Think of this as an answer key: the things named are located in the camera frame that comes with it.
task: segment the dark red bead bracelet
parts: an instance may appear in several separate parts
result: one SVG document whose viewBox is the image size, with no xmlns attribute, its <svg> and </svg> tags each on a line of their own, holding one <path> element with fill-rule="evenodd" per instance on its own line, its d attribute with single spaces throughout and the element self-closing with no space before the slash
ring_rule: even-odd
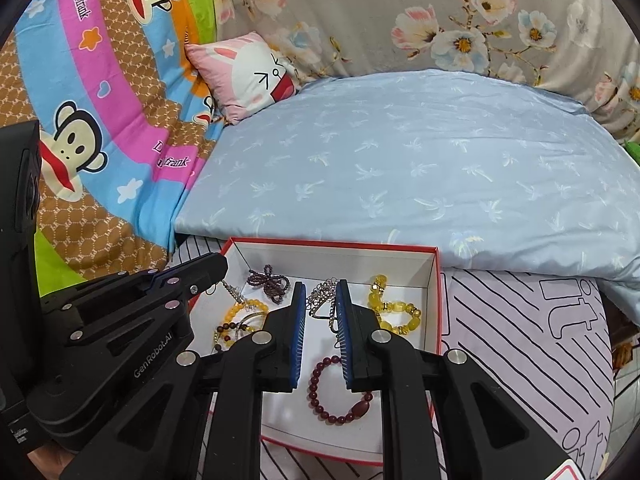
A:
<svg viewBox="0 0 640 480">
<path fill-rule="evenodd" d="M 324 409 L 320 404 L 320 399 L 318 399 L 318 383 L 320 381 L 320 375 L 322 374 L 322 370 L 332 364 L 339 364 L 341 361 L 342 360 L 337 355 L 334 355 L 333 357 L 325 357 L 322 359 L 322 362 L 319 362 L 316 365 L 314 371 L 311 372 L 311 379 L 309 381 L 309 403 L 311 404 L 312 409 L 320 415 L 320 418 L 322 418 L 322 420 L 326 420 L 329 424 L 344 424 L 345 422 L 351 422 L 354 418 L 364 416 L 369 411 L 369 402 L 373 399 L 373 394 L 371 392 L 365 392 L 362 396 L 362 400 L 356 402 L 349 410 L 349 413 L 345 416 L 331 415 Z"/>
</svg>

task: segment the white label with red border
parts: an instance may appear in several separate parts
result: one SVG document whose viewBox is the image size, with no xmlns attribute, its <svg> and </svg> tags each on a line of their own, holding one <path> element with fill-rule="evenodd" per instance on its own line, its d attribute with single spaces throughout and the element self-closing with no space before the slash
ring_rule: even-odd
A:
<svg viewBox="0 0 640 480">
<path fill-rule="evenodd" d="M 575 462 L 568 459 L 545 480 L 584 480 L 584 477 Z"/>
</svg>

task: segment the red bead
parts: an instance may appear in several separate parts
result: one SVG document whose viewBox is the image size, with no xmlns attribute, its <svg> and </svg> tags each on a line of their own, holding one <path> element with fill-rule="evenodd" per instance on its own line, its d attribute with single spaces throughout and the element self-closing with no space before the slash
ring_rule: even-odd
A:
<svg viewBox="0 0 640 480">
<path fill-rule="evenodd" d="M 356 402 L 351 407 L 351 413 L 354 416 L 361 417 L 364 416 L 369 411 L 369 402 L 367 400 L 361 400 L 360 402 Z"/>
</svg>

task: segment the white box with red edge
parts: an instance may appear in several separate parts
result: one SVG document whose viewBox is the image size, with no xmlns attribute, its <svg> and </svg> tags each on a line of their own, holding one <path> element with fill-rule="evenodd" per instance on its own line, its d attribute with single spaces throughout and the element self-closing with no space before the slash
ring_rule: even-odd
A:
<svg viewBox="0 0 640 480">
<path fill-rule="evenodd" d="M 440 264 L 437 248 L 357 244 L 348 242 L 313 242 L 272 240 L 266 238 L 230 238 L 221 253 L 226 256 L 225 281 L 248 299 L 265 303 L 270 310 L 289 306 L 293 287 L 303 282 L 307 296 L 316 285 L 329 278 L 347 280 L 351 301 L 367 305 L 372 278 L 384 274 L 388 283 L 383 301 L 413 303 L 422 311 L 422 323 L 406 338 L 419 349 L 440 354 L 442 325 Z M 247 285 L 249 270 L 264 272 L 265 265 L 274 274 L 283 274 L 291 286 L 280 305 L 274 304 L 262 288 Z M 194 341 L 190 349 L 200 355 L 212 351 L 212 338 L 234 305 L 233 297 L 222 285 L 212 286 L 193 304 L 191 325 Z M 324 304 L 319 316 L 328 316 L 330 305 Z M 240 321 L 248 311 L 234 318 Z M 396 326 L 408 322 L 407 313 L 383 317 Z M 261 318 L 252 320 L 260 323 Z M 265 393 L 262 405 L 262 437 L 291 449 L 318 456 L 372 465 L 382 464 L 382 419 L 380 393 L 374 392 L 368 413 L 347 424 L 329 424 L 309 404 L 309 379 L 316 363 L 325 357 L 340 355 L 335 334 L 328 321 L 307 313 L 303 342 L 302 372 L 292 394 Z M 362 399 L 346 389 L 339 364 L 324 369 L 318 384 L 318 399 L 332 415 L 345 415 Z"/>
</svg>

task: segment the blue bedding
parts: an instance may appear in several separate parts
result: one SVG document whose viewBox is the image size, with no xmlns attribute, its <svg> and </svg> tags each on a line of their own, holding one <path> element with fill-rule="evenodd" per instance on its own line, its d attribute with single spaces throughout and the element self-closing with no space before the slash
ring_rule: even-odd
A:
<svg viewBox="0 0 640 480">
<path fill-rule="evenodd" d="M 601 278 L 640 324 L 640 169 L 585 108 L 475 74 L 322 80 L 226 128 L 178 232 L 437 246 Z"/>
</svg>

